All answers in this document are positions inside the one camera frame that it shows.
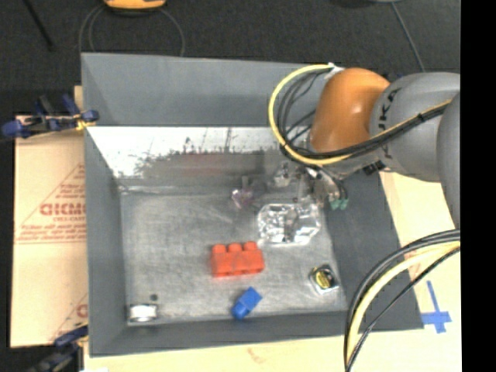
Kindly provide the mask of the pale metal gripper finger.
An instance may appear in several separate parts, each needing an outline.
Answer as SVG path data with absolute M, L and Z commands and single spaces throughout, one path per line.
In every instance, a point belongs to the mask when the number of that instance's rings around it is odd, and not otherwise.
M 232 190 L 231 199 L 239 209 L 246 208 L 253 203 L 254 190 L 248 176 L 241 177 L 241 185 Z
M 287 187 L 291 184 L 293 176 L 294 165 L 288 161 L 280 162 L 273 174 L 273 186 Z

